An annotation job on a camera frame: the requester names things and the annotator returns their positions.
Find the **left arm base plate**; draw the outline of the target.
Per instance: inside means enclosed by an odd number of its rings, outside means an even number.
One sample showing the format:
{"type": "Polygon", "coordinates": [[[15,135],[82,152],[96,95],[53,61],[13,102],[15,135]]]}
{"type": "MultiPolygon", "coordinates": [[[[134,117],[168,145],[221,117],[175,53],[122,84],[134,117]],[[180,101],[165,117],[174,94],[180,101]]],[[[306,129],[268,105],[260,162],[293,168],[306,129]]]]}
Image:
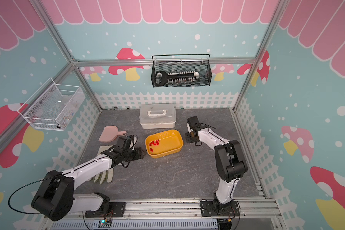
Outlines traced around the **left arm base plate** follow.
{"type": "Polygon", "coordinates": [[[126,202],[108,202],[97,211],[86,211],[86,218],[121,218],[126,210],[126,202]]]}

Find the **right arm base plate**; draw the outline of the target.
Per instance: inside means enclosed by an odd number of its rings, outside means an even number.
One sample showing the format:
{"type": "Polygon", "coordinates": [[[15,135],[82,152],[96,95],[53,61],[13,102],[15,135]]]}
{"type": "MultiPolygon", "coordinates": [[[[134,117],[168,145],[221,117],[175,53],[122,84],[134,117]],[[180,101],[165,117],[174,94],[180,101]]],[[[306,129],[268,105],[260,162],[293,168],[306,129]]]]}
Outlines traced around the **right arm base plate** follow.
{"type": "Polygon", "coordinates": [[[201,199],[199,205],[201,208],[201,215],[203,217],[238,217],[240,215],[239,205],[235,200],[226,204],[221,204],[217,200],[208,201],[206,199],[201,199]]]}

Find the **yellow plastic storage box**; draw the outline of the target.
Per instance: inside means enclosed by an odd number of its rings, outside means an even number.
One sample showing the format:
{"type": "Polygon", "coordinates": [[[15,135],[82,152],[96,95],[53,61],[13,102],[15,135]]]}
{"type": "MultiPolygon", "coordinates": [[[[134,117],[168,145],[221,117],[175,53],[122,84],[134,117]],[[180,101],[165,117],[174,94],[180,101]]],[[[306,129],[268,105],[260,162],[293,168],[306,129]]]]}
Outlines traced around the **yellow plastic storage box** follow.
{"type": "Polygon", "coordinates": [[[179,152],[184,145],[182,136],[178,130],[170,129],[168,131],[149,135],[145,139],[147,154],[154,159],[164,157],[179,152]],[[149,146],[153,140],[160,140],[159,146],[149,146]]]}

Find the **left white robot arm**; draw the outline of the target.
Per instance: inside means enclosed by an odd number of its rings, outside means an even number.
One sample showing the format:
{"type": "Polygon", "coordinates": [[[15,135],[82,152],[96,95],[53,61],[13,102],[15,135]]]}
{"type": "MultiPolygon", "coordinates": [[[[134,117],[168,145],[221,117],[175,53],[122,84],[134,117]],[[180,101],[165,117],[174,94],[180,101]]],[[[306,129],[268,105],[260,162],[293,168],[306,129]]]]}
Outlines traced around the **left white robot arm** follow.
{"type": "Polygon", "coordinates": [[[35,194],[31,207],[52,221],[69,213],[92,211],[107,216],[113,208],[108,196],[101,193],[75,194],[75,190],[96,175],[115,166],[143,158],[143,151],[135,144],[136,135],[121,136],[117,143],[94,159],[69,170],[48,172],[35,194]]]}

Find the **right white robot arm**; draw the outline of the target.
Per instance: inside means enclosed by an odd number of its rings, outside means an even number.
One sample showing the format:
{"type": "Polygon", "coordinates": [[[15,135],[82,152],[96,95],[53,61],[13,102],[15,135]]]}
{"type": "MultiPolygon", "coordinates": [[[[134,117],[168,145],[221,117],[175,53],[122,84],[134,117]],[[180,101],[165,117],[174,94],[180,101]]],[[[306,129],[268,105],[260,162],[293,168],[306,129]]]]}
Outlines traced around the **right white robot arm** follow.
{"type": "Polygon", "coordinates": [[[220,216],[238,214],[239,205],[234,200],[238,182],[248,171],[241,144],[228,140],[213,131],[212,126],[199,122],[197,116],[187,120],[187,143],[204,143],[215,152],[216,170],[220,176],[217,191],[212,202],[204,202],[203,210],[220,216]]]}

